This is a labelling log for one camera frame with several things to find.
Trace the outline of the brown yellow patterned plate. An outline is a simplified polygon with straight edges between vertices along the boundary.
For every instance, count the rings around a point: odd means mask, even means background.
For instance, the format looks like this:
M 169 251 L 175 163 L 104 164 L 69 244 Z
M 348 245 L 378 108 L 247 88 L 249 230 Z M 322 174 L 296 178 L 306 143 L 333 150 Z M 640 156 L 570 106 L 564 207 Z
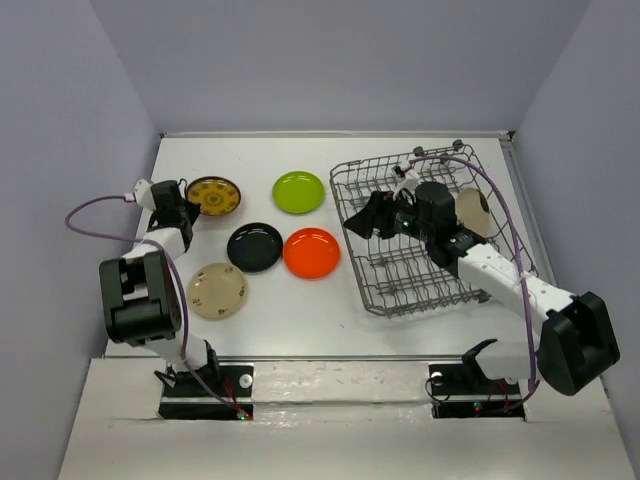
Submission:
M 240 205 L 242 194 L 231 180 L 220 176 L 206 176 L 192 181 L 186 188 L 186 198 L 209 217 L 229 215 Z

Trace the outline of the cream plate with black blot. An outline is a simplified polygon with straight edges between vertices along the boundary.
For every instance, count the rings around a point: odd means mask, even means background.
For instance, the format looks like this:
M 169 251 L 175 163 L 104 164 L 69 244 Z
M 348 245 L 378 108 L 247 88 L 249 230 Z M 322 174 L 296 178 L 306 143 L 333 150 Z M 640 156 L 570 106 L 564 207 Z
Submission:
M 459 222 L 481 237 L 490 236 L 491 211 L 484 194 L 476 188 L 460 190 L 455 198 Z

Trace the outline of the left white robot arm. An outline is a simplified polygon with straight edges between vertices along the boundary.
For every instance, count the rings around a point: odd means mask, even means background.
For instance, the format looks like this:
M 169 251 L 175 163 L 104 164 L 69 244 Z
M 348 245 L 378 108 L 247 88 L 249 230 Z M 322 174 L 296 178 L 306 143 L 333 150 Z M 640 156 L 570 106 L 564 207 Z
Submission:
M 130 252 L 99 266 L 107 335 L 164 359 L 171 366 L 164 379 L 186 379 L 195 392 L 209 395 L 222 380 L 219 361 L 207 341 L 189 332 L 186 294 L 175 265 L 190 248 L 199 206 L 184 197 L 175 180 L 142 179 L 129 198 L 151 215 Z

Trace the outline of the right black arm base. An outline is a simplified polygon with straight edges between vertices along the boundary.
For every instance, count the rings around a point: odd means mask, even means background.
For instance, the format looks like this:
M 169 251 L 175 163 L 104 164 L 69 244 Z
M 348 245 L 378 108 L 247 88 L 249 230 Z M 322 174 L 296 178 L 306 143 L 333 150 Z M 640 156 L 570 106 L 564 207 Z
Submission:
M 525 419 L 517 384 L 476 379 L 467 375 L 461 363 L 430 364 L 425 392 L 435 419 Z

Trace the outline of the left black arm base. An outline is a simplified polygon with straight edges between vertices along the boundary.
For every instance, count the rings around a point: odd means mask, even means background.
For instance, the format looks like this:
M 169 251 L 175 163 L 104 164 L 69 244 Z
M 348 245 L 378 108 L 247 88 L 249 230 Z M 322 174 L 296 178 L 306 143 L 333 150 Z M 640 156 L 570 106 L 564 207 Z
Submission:
M 250 421 L 253 419 L 254 365 L 222 363 L 220 376 L 198 372 L 206 388 L 189 372 L 170 366 L 156 370 L 161 397 L 158 415 L 164 420 Z

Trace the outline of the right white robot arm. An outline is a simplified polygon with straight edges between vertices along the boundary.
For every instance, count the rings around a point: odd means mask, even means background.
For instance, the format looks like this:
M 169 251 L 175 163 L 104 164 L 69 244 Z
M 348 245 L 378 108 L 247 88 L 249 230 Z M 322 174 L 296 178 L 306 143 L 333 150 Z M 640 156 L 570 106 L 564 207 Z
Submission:
M 424 243 L 428 258 L 469 283 L 525 322 L 522 343 L 487 339 L 462 357 L 462 384 L 482 392 L 496 380 L 543 380 L 573 396 L 620 359 L 607 306 L 592 292 L 577 295 L 527 274 L 520 259 L 508 260 L 457 218 L 455 200 L 438 182 L 414 193 L 375 191 L 344 227 L 363 239 L 402 234 Z

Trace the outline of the orange plate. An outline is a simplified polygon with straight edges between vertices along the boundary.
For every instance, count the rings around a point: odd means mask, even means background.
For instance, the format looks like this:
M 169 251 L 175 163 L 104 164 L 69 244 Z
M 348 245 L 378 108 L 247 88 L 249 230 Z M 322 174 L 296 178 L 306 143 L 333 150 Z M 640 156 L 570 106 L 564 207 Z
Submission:
M 341 259 L 336 238 L 326 230 L 316 227 L 292 233 L 284 244 L 282 255 L 288 270 L 306 280 L 328 276 Z

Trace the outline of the cream plate with floral marks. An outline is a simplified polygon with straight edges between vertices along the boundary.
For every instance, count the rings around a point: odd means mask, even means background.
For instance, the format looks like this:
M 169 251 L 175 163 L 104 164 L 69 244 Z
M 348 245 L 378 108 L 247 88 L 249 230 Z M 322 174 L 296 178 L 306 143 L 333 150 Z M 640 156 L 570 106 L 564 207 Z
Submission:
M 193 275 L 187 299 L 189 307 L 200 317 L 219 320 L 242 307 L 247 290 L 247 280 L 241 270 L 228 263 L 213 263 Z

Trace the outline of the lime green plate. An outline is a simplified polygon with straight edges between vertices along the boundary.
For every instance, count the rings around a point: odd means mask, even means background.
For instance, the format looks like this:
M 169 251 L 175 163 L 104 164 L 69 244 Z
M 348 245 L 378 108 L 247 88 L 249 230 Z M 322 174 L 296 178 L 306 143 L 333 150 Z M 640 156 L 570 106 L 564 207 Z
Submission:
M 288 214 L 302 215 L 319 207 L 325 198 L 322 181 L 307 171 L 283 174 L 272 187 L 276 206 Z

